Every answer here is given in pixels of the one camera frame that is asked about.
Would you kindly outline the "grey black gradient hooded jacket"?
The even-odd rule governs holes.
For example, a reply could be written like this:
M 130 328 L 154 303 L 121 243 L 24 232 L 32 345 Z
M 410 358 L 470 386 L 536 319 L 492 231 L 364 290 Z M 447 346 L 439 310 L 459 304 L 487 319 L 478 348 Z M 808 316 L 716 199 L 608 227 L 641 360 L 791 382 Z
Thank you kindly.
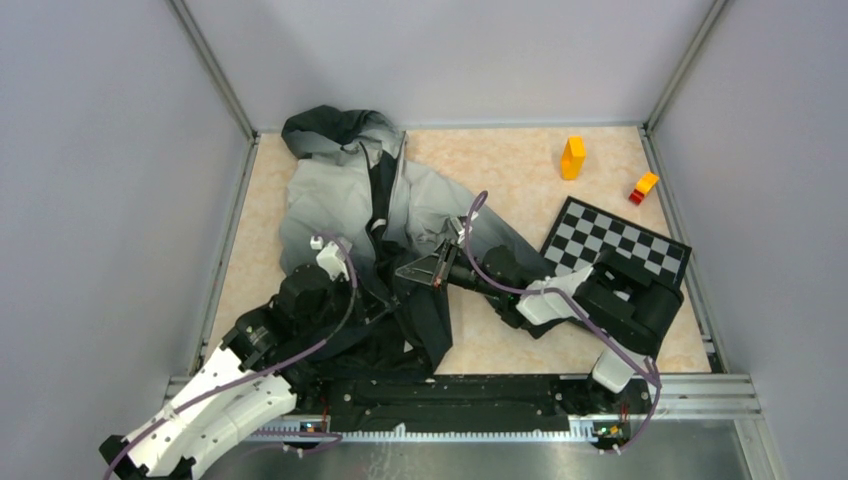
M 407 160 L 405 134 L 374 110 L 318 106 L 290 117 L 281 136 L 297 159 L 280 227 L 283 271 L 313 262 L 310 238 L 327 232 L 350 241 L 356 272 L 399 301 L 358 347 L 363 372 L 335 377 L 433 373 L 452 345 L 448 297 L 395 270 L 433 252 L 472 193 Z

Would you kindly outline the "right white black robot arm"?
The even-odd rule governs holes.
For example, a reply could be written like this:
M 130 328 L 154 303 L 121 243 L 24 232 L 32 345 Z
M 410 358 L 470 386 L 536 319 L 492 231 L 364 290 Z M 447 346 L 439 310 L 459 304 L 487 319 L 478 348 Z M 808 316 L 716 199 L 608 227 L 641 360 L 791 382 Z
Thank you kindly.
M 605 250 L 588 266 L 562 276 L 539 276 L 506 246 L 473 256 L 455 241 L 396 269 L 397 277 L 440 290 L 455 285 L 486 296 L 500 318 L 539 338 L 573 322 L 605 344 L 586 385 L 589 404 L 612 412 L 639 375 L 656 383 L 656 359 L 682 302 L 681 289 L 634 259 Z

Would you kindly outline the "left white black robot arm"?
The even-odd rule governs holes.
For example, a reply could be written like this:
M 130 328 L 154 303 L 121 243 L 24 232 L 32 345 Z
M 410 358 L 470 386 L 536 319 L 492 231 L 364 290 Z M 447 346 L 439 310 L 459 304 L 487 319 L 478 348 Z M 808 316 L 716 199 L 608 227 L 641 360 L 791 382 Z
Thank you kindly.
M 101 444 L 105 478 L 201 478 L 268 421 L 314 410 L 324 382 L 363 372 L 358 347 L 397 306 L 381 282 L 347 268 L 297 267 L 145 425 Z

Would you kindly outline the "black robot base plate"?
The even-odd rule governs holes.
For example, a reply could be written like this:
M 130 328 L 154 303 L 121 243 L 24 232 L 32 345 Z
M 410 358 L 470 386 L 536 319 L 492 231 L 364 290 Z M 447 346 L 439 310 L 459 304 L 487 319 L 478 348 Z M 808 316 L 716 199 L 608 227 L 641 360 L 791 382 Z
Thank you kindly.
M 645 414 L 648 384 L 612 393 L 584 376 L 438 375 L 425 380 L 335 379 L 313 385 L 295 415 L 335 432 L 565 432 L 580 417 Z

